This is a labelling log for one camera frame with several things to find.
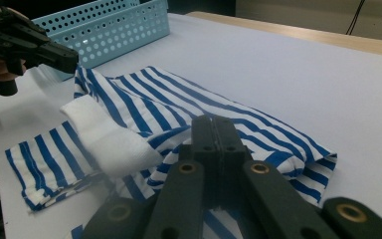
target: blue and white striped cloth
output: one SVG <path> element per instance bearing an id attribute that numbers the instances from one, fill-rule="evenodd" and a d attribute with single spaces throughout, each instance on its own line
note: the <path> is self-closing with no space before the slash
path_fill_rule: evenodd
<path id="1" fill-rule="evenodd" d="M 116 121 L 147 140 L 164 160 L 123 178 L 113 178 L 119 196 L 144 200 L 160 190 L 181 143 L 190 143 L 190 124 L 200 115 L 232 120 L 255 160 L 274 164 L 294 189 L 316 204 L 327 185 L 336 153 L 265 113 L 225 99 L 159 68 L 116 78 L 78 68 L 75 98 L 90 95 Z M 68 121 L 6 150 L 22 196 L 37 211 L 83 190 L 99 176 L 96 161 Z M 205 214 L 205 238 L 239 238 L 232 212 Z"/>

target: wire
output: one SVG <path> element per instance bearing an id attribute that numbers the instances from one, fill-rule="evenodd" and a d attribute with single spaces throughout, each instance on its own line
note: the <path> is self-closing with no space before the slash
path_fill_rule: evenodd
<path id="1" fill-rule="evenodd" d="M 358 9 L 356 9 L 355 16 L 353 16 L 352 22 L 349 25 L 348 30 L 346 31 L 346 35 L 351 35 L 353 29 L 355 28 L 356 21 L 358 20 L 359 13 L 361 12 L 362 6 L 364 5 L 365 0 L 361 0 L 358 5 Z"/>

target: table surface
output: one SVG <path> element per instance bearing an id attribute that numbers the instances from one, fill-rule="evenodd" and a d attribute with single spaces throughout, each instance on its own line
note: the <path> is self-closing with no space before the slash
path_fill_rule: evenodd
<path id="1" fill-rule="evenodd" d="M 341 44 L 353 41 L 336 46 L 307 41 L 311 30 L 205 13 L 168 17 L 169 36 L 96 69 L 119 76 L 160 67 L 289 123 L 338 153 L 323 199 L 353 198 L 382 216 L 382 41 L 335 36 Z M 319 39 L 330 35 L 314 32 Z M 9 239 L 64 238 L 104 200 L 90 189 L 27 211 L 4 150 L 66 120 L 59 108 L 73 98 L 73 80 L 44 78 L 31 69 L 17 79 L 16 96 L 0 97 L 0 193 Z"/>

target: wall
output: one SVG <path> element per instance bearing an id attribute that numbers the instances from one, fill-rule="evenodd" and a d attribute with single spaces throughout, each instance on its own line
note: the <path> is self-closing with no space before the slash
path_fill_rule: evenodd
<path id="1" fill-rule="evenodd" d="M 237 0 L 236 16 L 345 34 L 360 0 Z M 382 0 L 366 0 L 352 35 L 382 40 Z"/>

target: blue plastic basket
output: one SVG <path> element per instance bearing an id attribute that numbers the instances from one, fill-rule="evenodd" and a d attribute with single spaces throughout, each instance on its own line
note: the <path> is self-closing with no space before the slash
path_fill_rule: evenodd
<path id="1" fill-rule="evenodd" d="M 79 52 L 93 68 L 169 34 L 166 0 L 99 0 L 33 20 L 57 43 Z M 73 75 L 41 70 L 59 80 Z"/>

